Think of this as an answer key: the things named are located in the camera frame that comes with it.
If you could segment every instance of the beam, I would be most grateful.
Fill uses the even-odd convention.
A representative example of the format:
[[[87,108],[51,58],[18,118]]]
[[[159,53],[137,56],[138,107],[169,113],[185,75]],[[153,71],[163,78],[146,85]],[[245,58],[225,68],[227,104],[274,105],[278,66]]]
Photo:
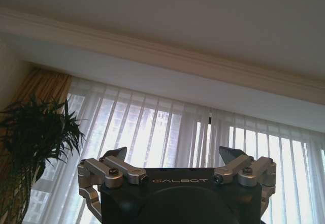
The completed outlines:
[[[325,81],[0,8],[0,31],[325,105]]]

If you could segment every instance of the metal bracket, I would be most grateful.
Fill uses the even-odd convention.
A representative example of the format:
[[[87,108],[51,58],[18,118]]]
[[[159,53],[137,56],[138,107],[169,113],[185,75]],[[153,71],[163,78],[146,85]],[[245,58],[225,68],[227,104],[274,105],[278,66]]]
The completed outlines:
[[[233,176],[235,176],[241,169],[250,166],[251,159],[247,155],[240,155],[224,167],[217,167],[214,169],[215,179],[219,179],[219,183],[231,183]]]
[[[254,161],[252,157],[240,155],[224,167],[214,169],[217,183],[230,183],[238,174],[238,182],[245,187],[262,186],[261,216],[269,205],[270,196],[275,193],[276,164],[271,158],[261,157]]]
[[[101,204],[94,185],[105,185],[109,188],[123,184],[123,174],[110,174],[110,168],[94,158],[82,160],[78,165],[79,195],[86,199],[88,209],[102,222]]]
[[[114,156],[103,158],[103,163],[106,166],[117,168],[120,172],[123,173],[123,175],[127,178],[127,181],[131,184],[140,185],[148,180],[145,169],[133,167]]]
[[[251,172],[238,173],[238,182],[246,187],[256,186],[257,182],[266,186],[275,186],[276,164],[271,158],[261,157],[251,164]]]

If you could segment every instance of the screw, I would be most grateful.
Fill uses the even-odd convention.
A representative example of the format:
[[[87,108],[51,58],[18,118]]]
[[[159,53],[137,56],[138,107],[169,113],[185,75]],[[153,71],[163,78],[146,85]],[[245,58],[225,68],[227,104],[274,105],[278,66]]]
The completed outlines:
[[[223,182],[223,177],[219,174],[213,176],[213,180],[217,185],[222,184]]]
[[[118,169],[116,169],[116,168],[110,168],[110,170],[108,171],[108,173],[110,175],[117,175],[118,174]]]
[[[252,175],[253,169],[251,167],[245,167],[243,169],[243,173],[246,174],[246,175]]]
[[[148,182],[149,182],[149,177],[147,175],[144,175],[139,179],[140,184],[147,184]]]

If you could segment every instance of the ceiling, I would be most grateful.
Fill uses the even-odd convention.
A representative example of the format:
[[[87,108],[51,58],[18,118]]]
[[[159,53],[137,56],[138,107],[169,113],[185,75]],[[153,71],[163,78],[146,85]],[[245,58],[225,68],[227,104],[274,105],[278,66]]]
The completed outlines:
[[[0,6],[325,80],[325,0],[0,0]]]
[[[37,66],[325,133],[324,105],[27,37],[0,38]]]

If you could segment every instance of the potted plant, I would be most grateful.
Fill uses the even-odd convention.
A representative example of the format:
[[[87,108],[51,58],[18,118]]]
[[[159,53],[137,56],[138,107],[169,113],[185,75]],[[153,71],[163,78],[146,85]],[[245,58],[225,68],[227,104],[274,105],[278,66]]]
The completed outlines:
[[[79,150],[84,135],[67,100],[44,102],[35,96],[27,103],[11,104],[0,122],[0,141],[8,150],[7,176],[1,175],[0,223],[21,223],[28,208],[32,185],[45,170],[45,161],[68,159]]]

